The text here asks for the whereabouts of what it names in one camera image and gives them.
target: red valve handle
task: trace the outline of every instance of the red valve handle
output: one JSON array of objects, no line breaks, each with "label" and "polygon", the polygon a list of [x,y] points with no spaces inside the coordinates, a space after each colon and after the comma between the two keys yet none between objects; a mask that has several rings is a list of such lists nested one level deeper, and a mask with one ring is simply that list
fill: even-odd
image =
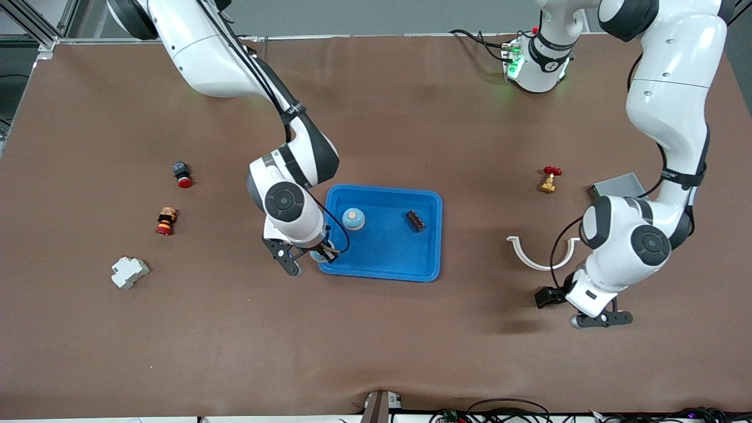
[{"label": "red valve handle", "polygon": [[543,172],[546,172],[546,175],[553,175],[553,176],[561,176],[562,175],[562,170],[559,169],[559,168],[557,168],[557,167],[553,167],[553,166],[546,166],[546,167],[544,167],[543,168]]}]

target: white electrical connector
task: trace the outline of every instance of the white electrical connector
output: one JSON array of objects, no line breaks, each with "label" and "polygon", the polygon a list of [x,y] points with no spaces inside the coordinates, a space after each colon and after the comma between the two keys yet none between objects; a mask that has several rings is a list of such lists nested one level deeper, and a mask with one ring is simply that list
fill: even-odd
[{"label": "white electrical connector", "polygon": [[149,272],[149,268],[142,260],[122,256],[117,263],[112,265],[112,271],[115,272],[110,276],[112,282],[115,282],[118,288],[130,289],[133,282]]}]

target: red button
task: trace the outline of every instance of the red button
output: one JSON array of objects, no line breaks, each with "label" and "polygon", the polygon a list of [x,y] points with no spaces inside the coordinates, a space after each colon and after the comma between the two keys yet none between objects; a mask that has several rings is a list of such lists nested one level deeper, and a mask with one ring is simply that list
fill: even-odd
[{"label": "red button", "polygon": [[190,188],[193,185],[193,181],[191,181],[190,178],[183,176],[177,180],[177,185],[181,188]]}]

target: metal frame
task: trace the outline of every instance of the metal frame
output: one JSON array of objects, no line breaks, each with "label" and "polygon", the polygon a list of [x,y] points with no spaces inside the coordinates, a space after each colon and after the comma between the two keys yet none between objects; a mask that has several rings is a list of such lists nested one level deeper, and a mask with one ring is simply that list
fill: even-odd
[{"label": "metal frame", "polygon": [[45,49],[52,50],[55,41],[63,38],[26,0],[0,0],[0,8]]}]

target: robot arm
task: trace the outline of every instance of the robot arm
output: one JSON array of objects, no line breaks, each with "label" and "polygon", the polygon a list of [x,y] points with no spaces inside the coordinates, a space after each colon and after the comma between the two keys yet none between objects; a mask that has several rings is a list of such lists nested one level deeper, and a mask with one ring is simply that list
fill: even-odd
[{"label": "robot arm", "polygon": [[246,186],[266,213],[265,244],[288,274],[299,275],[292,245],[302,252],[317,251],[328,261],[337,257],[308,189],[334,176],[339,155],[271,67],[238,42],[220,10],[228,4],[108,0],[110,12],[131,35],[161,38],[175,67],[196,91],[213,97],[261,96],[277,109],[286,142],[249,165]]},{"label": "robot arm", "polygon": [[541,24],[533,35],[523,33],[510,44],[505,75],[523,90],[551,90],[569,64],[570,53],[584,29],[580,9],[597,8],[600,0],[535,0],[541,8]]},{"label": "robot arm", "polygon": [[726,39],[721,0],[602,0],[612,35],[639,37],[643,58],[626,110],[665,151],[656,201],[604,196],[584,213],[583,242],[593,253],[567,277],[566,300],[591,318],[624,289],[663,267],[694,229],[692,207],[710,139],[705,97]]}]

